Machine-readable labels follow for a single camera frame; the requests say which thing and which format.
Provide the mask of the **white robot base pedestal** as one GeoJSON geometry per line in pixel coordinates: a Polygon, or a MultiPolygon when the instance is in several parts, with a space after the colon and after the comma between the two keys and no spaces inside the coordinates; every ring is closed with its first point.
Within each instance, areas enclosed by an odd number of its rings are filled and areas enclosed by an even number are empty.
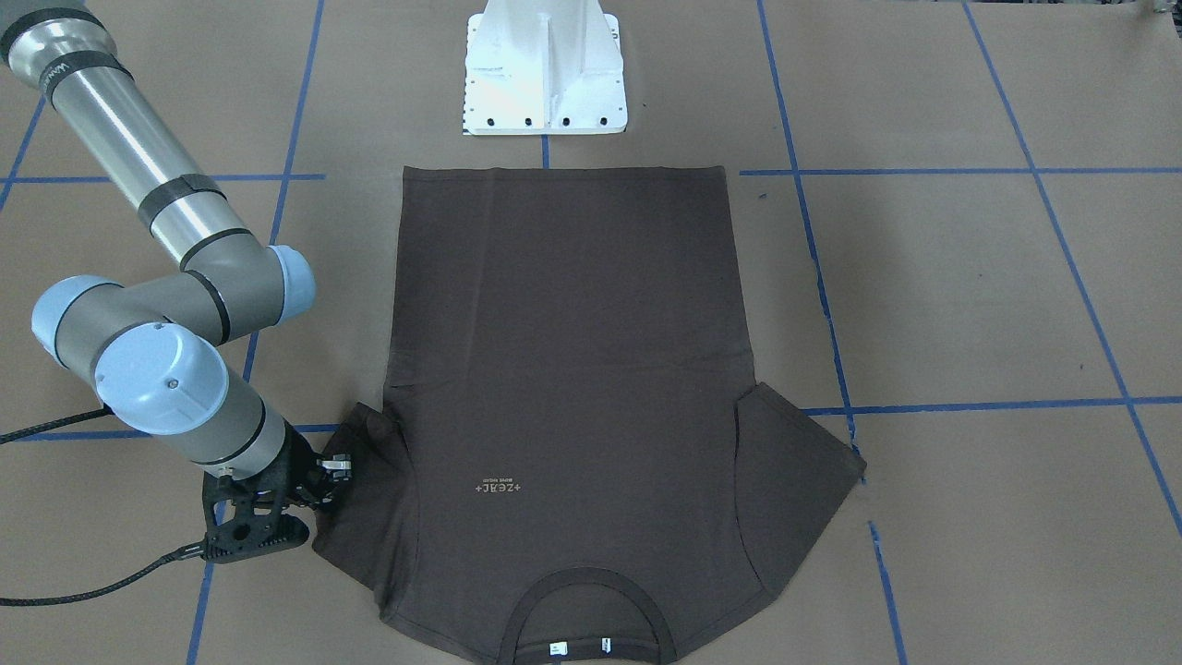
{"type": "Polygon", "coordinates": [[[599,1],[489,1],[465,37],[466,135],[626,130],[621,22],[599,1]]]}

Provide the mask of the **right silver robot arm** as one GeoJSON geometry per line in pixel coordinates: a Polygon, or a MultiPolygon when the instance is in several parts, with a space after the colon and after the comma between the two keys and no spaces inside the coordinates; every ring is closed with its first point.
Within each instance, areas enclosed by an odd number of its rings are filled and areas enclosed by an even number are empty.
{"type": "Polygon", "coordinates": [[[143,283],[52,285],[32,311],[37,340],[118,420],[203,472],[204,536],[189,555],[236,562],[303,546],[311,532],[290,509],[330,506],[350,459],[317,454],[219,348],[312,307],[307,257],[248,230],[82,1],[5,1],[4,69],[78,135],[175,265],[143,283]]]}

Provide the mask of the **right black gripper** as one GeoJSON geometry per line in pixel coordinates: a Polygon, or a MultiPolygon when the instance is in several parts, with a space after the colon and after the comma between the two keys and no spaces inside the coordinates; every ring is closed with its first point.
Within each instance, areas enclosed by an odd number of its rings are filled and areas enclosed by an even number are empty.
{"type": "Polygon", "coordinates": [[[202,484],[206,530],[202,559],[240,562],[309,542],[309,524],[287,509],[331,509],[352,480],[351,454],[316,452],[303,433],[284,429],[282,446],[269,467],[235,480],[232,472],[207,475],[202,484]]]}

